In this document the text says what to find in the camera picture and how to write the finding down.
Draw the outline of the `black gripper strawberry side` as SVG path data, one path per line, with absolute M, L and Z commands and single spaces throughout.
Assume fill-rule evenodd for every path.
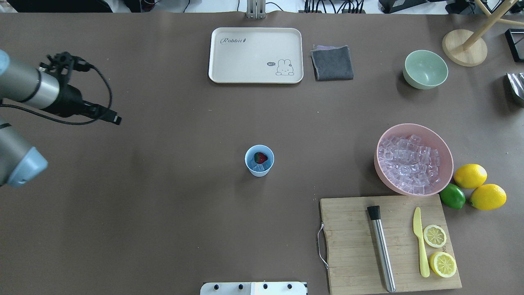
M 43 72 L 58 81 L 58 94 L 50 106 L 42 110 L 63 118 L 72 115 L 83 115 L 90 119 L 99 119 L 107 123 L 120 125 L 122 118 L 115 111 L 101 111 L 100 106 L 82 98 L 80 90 L 69 85 L 73 71 L 88 72 L 94 66 L 83 58 L 72 56 L 68 52 L 47 55 L 49 64 L 42 62 Z

